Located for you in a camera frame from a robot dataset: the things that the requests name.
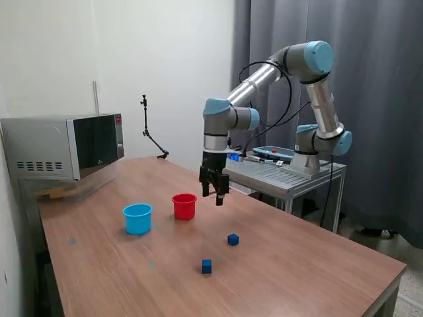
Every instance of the wooden table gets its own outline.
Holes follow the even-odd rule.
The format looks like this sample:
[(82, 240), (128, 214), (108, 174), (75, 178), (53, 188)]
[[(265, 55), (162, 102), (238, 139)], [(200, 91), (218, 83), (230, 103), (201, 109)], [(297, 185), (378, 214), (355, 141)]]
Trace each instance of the wooden table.
[[(169, 161), (117, 164), (84, 201), (40, 203), (67, 317), (392, 316), (403, 263), (236, 191), (216, 207), (197, 173)], [(198, 196), (189, 222), (173, 218), (180, 192)], [(131, 236), (122, 209), (139, 202), (153, 229)]]

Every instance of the tile floor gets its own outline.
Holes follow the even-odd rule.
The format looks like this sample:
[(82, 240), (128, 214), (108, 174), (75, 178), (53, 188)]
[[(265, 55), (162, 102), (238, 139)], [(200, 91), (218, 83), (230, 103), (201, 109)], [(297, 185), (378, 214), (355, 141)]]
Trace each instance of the tile floor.
[[(411, 246), (401, 236), (392, 240), (378, 240), (361, 236), (354, 232), (355, 229), (361, 229), (360, 225), (355, 225), (350, 219), (344, 219), (338, 233), (406, 263), (407, 271), (401, 279), (399, 293), (423, 304), (423, 250)], [(398, 299), (394, 317), (423, 317), (423, 311)]]

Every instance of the blue cup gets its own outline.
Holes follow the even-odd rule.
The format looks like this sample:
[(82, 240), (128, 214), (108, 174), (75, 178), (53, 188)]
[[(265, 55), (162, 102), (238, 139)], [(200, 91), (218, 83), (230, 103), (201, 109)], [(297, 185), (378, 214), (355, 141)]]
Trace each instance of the blue cup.
[(151, 230), (152, 206), (146, 203), (135, 203), (124, 208), (126, 232), (145, 234)]

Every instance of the blue cube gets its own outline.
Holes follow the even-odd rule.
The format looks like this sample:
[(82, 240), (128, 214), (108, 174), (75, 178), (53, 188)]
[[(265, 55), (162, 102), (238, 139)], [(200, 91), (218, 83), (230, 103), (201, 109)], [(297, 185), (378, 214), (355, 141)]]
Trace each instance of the blue cube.
[(201, 266), (201, 273), (203, 274), (212, 274), (212, 261), (207, 259), (203, 260), (203, 264)]
[(227, 243), (236, 246), (239, 243), (239, 237), (235, 233), (230, 234), (227, 236)]

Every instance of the tripod clamp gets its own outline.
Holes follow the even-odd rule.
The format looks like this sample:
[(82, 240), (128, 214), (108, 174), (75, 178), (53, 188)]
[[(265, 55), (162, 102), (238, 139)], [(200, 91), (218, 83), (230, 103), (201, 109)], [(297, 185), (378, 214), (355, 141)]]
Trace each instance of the tripod clamp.
[(150, 135), (150, 132), (147, 128), (147, 99), (146, 95), (143, 94), (143, 101), (140, 102), (141, 105), (144, 106), (144, 131), (143, 136), (148, 137), (155, 145), (159, 148), (159, 150), (163, 153), (162, 155), (157, 155), (158, 159), (166, 159), (166, 157), (169, 155), (169, 152), (166, 151), (164, 148), (162, 148)]

